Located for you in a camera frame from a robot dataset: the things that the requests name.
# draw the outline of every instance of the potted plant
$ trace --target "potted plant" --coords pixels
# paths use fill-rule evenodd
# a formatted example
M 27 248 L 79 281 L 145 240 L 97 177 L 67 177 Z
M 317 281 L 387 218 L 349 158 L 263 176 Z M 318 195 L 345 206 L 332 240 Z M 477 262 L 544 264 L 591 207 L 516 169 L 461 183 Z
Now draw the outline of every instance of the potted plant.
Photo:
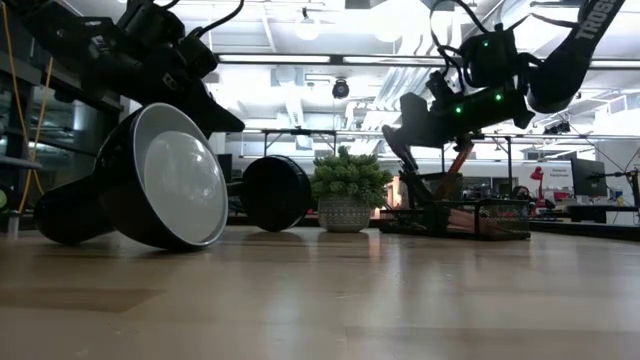
M 380 169 L 375 155 L 349 155 L 338 148 L 338 156 L 316 158 L 311 178 L 318 200 L 318 220 L 330 232 L 358 232 L 369 225 L 371 209 L 386 204 L 386 185 L 391 173 Z

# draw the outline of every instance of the security camera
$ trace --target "security camera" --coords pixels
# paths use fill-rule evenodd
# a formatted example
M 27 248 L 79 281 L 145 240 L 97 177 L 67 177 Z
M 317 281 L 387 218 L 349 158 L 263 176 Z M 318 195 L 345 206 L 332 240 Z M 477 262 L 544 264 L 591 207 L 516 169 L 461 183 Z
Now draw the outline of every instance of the security camera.
M 336 99 L 344 99 L 349 96 L 349 85 L 347 85 L 347 80 L 336 80 L 335 85 L 333 85 L 333 91 L 331 93 Z

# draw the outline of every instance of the fluorescent light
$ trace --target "fluorescent light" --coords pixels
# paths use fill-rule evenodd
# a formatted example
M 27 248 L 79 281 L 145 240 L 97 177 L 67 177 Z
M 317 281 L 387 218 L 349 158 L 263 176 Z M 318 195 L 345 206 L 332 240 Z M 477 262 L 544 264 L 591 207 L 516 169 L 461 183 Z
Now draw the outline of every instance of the fluorescent light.
M 395 65 L 436 68 L 445 66 L 444 59 L 436 56 L 345 56 L 342 61 L 345 64 L 354 65 Z
M 640 60 L 593 60 L 589 70 L 640 70 Z
M 347 136 L 382 136 L 382 131 L 336 131 L 336 135 Z
M 331 60 L 330 56 L 324 55 L 279 55 L 279 54 L 227 54 L 219 55 L 218 60 L 227 64 L 328 64 Z

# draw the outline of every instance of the ceiling duct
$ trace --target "ceiling duct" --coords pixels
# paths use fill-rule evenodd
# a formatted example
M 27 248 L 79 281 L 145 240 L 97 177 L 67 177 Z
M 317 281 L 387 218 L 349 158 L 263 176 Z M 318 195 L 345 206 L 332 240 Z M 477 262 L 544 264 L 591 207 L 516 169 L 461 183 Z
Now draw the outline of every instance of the ceiling duct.
M 291 65 L 279 65 L 271 70 L 272 86 L 284 89 L 285 105 L 292 128 L 305 128 L 304 111 L 302 110 L 302 91 L 304 72 L 302 68 Z M 308 136 L 296 136 L 297 150 L 311 150 L 313 139 Z

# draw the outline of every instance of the red object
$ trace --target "red object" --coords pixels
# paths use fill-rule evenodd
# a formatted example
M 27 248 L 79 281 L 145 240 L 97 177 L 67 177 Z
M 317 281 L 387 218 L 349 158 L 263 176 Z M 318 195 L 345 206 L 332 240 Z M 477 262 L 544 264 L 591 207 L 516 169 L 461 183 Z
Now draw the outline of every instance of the red object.
M 544 179 L 544 172 L 542 171 L 542 168 L 540 166 L 537 166 L 529 177 L 533 180 L 540 181 L 540 185 L 538 185 L 538 199 L 544 199 L 544 196 L 542 194 L 542 180 Z

